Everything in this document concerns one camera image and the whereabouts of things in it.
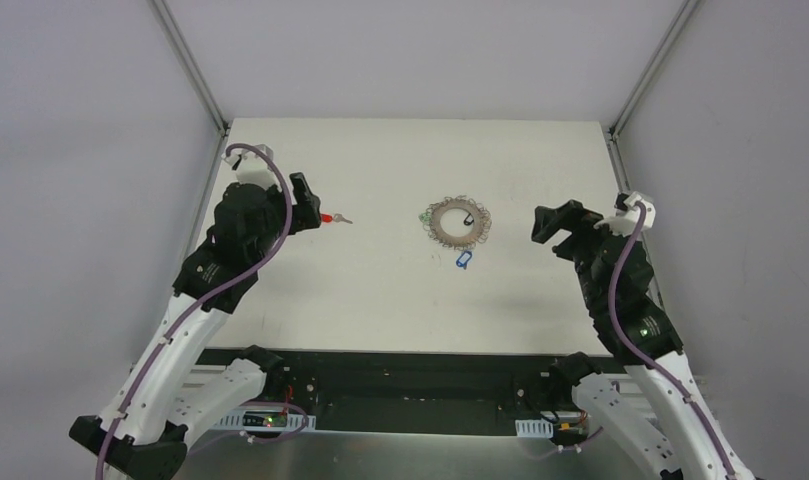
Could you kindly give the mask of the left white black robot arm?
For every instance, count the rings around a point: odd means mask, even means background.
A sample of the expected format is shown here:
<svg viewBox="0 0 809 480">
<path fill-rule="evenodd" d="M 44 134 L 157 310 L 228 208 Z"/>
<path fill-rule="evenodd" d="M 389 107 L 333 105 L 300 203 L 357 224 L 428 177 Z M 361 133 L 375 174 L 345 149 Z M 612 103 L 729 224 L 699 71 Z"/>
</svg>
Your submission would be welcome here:
<svg viewBox="0 0 809 480">
<path fill-rule="evenodd" d="M 284 361 L 252 345 L 189 396 L 180 390 L 212 337 L 258 281 L 288 235 L 322 224 L 321 201 L 304 174 L 278 184 L 228 185 L 213 224 L 183 262 L 159 327 L 119 393 L 98 415 L 78 417 L 69 436 L 97 457 L 95 476 L 171 479 L 202 434 L 241 404 L 277 402 Z"/>
</svg>

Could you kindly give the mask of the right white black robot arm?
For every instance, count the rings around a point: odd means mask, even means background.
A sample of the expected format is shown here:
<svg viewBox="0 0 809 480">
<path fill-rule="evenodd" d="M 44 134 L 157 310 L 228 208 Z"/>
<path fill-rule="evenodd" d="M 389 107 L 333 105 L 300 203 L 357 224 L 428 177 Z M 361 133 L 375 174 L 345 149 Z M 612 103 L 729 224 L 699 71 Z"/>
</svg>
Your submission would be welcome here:
<svg viewBox="0 0 809 480">
<path fill-rule="evenodd" d="M 590 414 L 594 433 L 616 441 L 647 479 L 752 479 L 704 399 L 674 324 L 649 294 L 655 273 L 640 237 L 655 216 L 637 192 L 619 195 L 611 216 L 576 200 L 535 208 L 532 241 L 545 244 L 567 232 L 552 251 L 572 263 L 598 340 L 656 420 L 623 402 L 581 352 L 551 367 L 549 400 Z"/>
</svg>

